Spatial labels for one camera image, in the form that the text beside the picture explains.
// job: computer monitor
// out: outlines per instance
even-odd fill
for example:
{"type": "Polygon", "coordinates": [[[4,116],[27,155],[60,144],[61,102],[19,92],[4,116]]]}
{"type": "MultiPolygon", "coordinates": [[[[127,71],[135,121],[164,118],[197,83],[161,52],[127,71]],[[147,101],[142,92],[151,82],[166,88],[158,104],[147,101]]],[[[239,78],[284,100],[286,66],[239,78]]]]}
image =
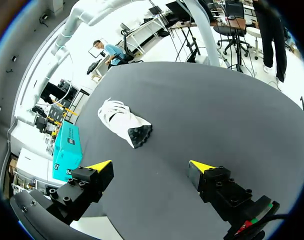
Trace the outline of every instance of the computer monitor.
{"type": "Polygon", "coordinates": [[[120,24],[120,27],[121,27],[122,29],[124,29],[125,31],[127,31],[127,32],[130,31],[130,28],[128,28],[124,23],[121,23],[121,24],[120,24]]]}
{"type": "Polygon", "coordinates": [[[190,20],[190,15],[185,11],[178,2],[170,2],[165,4],[171,11],[172,13],[182,22],[189,21],[190,20]]]}
{"type": "Polygon", "coordinates": [[[149,11],[150,11],[153,15],[156,15],[156,14],[159,14],[160,12],[162,12],[161,8],[159,8],[158,6],[149,8],[149,11]]]}
{"type": "MultiPolygon", "coordinates": [[[[213,17],[213,14],[211,13],[211,10],[208,7],[208,4],[204,0],[198,0],[198,2],[201,4],[201,6],[206,11],[208,18],[210,22],[215,22],[215,18],[213,17]]],[[[182,22],[189,21],[190,15],[187,13],[187,11],[184,10],[183,7],[181,7],[180,4],[178,4],[177,1],[167,3],[166,6],[173,12],[173,14],[182,22]]]]}

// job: person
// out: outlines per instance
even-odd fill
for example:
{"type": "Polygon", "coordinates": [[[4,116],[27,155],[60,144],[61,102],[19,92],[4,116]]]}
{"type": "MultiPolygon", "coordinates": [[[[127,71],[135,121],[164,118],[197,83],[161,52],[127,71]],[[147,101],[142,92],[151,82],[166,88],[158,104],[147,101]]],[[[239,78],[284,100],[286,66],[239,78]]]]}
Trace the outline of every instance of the person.
{"type": "Polygon", "coordinates": [[[273,66],[272,40],[275,46],[277,88],[282,91],[287,69],[284,26],[278,16],[262,0],[253,0],[263,45],[263,70],[270,73],[273,66]]]}
{"type": "Polygon", "coordinates": [[[120,59],[116,58],[116,55],[118,55],[120,58],[124,59],[125,54],[123,53],[122,49],[118,46],[112,45],[112,44],[106,44],[104,45],[100,40],[96,40],[93,43],[93,47],[97,49],[104,49],[108,52],[109,58],[105,62],[106,65],[108,65],[107,69],[110,69],[113,66],[122,65],[123,63],[120,61],[120,59]]]}

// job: teal box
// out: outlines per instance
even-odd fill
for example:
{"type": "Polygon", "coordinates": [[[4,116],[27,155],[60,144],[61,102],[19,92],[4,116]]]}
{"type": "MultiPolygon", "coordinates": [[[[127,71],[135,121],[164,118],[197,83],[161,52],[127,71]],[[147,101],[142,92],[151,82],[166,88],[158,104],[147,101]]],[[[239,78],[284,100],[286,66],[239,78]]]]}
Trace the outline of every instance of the teal box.
{"type": "Polygon", "coordinates": [[[58,131],[53,151],[53,178],[68,181],[71,171],[82,161],[79,128],[63,121],[58,131]]]}

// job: laptop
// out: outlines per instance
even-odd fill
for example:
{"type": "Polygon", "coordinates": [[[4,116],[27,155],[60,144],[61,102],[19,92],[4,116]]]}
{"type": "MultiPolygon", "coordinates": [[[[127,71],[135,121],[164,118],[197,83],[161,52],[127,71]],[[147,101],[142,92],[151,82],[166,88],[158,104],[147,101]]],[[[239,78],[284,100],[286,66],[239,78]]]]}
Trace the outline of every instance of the laptop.
{"type": "Polygon", "coordinates": [[[159,8],[158,6],[149,8],[149,11],[153,14],[153,15],[157,15],[159,13],[162,12],[161,8],[159,8]]]}
{"type": "Polygon", "coordinates": [[[124,23],[121,23],[121,24],[120,24],[120,27],[121,27],[123,30],[127,31],[127,32],[130,32],[130,31],[131,31],[130,28],[128,28],[124,23]]]}

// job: black table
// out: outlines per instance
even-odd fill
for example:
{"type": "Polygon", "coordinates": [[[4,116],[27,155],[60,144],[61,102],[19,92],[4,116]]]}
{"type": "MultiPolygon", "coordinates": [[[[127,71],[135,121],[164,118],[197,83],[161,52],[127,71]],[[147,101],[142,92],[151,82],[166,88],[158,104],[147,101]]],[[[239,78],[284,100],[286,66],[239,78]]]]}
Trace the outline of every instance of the black table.
{"type": "MultiPolygon", "coordinates": [[[[253,200],[287,213],[304,183],[304,112],[269,85],[224,68],[143,62],[112,67],[76,125],[83,166],[112,160],[114,179],[84,216],[106,214],[124,239],[222,239],[230,225],[188,180],[189,160],[225,166],[253,200]],[[153,124],[137,149],[107,129],[98,109],[111,98],[153,124]]],[[[269,235],[279,224],[269,223],[269,235]]]]}

